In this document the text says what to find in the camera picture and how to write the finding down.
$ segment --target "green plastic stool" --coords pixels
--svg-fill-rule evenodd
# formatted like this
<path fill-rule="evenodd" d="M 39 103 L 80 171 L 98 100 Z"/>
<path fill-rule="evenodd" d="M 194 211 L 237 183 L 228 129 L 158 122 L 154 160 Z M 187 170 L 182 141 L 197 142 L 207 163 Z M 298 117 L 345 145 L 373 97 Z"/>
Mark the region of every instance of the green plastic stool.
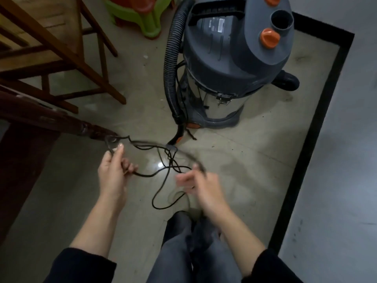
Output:
<path fill-rule="evenodd" d="M 137 23 L 143 35 L 149 39 L 158 38 L 161 33 L 160 16 L 170 5 L 174 5 L 176 0 L 156 0 L 154 9 L 148 14 L 139 14 L 131 8 L 125 8 L 110 0 L 103 0 L 106 9 L 109 11 L 111 21 L 119 25 L 116 18 L 128 22 Z"/>

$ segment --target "orange knob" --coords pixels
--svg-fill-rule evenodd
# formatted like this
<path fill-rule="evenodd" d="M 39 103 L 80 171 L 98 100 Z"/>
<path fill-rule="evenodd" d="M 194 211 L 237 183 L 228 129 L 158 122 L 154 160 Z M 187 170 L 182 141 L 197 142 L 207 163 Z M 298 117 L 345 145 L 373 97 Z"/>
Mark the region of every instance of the orange knob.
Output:
<path fill-rule="evenodd" d="M 280 3 L 280 0 L 265 0 L 265 1 L 271 7 L 276 7 Z"/>
<path fill-rule="evenodd" d="M 261 32 L 261 43 L 267 49 L 273 49 L 279 44 L 280 35 L 271 28 L 266 28 Z"/>

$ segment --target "person's left hand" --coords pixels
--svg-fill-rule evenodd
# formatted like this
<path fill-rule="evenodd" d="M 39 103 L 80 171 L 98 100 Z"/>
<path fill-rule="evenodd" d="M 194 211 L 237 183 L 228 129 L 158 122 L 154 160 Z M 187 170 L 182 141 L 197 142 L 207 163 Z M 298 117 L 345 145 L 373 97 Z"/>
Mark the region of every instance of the person's left hand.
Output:
<path fill-rule="evenodd" d="M 120 212 L 127 201 L 127 182 L 138 166 L 123 157 L 124 145 L 119 143 L 112 156 L 109 151 L 103 156 L 98 168 L 100 198 Z"/>

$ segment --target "wet dry vacuum cleaner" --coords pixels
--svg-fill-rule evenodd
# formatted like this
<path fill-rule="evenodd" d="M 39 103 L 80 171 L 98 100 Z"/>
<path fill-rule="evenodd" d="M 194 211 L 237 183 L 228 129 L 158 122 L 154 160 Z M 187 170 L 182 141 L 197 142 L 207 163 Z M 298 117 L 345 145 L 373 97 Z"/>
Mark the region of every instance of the wet dry vacuum cleaner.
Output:
<path fill-rule="evenodd" d="M 282 70 L 293 23 L 288 0 L 183 0 L 164 60 L 165 94 L 178 125 L 169 144 L 186 128 L 235 126 L 245 102 L 264 85 L 296 90 L 299 80 Z M 184 60 L 177 64 L 179 53 Z"/>

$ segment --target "vacuum hose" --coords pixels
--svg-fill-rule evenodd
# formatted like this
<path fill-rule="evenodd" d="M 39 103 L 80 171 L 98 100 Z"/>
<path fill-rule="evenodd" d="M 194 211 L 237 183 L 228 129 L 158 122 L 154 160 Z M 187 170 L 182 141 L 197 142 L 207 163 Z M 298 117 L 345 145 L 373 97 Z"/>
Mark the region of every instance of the vacuum hose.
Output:
<path fill-rule="evenodd" d="M 166 53 L 164 59 L 164 90 L 170 110 L 172 111 L 175 123 L 178 125 L 176 136 L 169 141 L 169 145 L 174 145 L 183 136 L 186 117 L 183 113 L 177 97 L 175 83 L 176 65 L 181 45 L 183 32 L 186 26 L 186 20 L 189 12 L 194 5 L 194 0 L 183 0 L 173 17 L 170 26 L 169 36 L 166 44 Z"/>

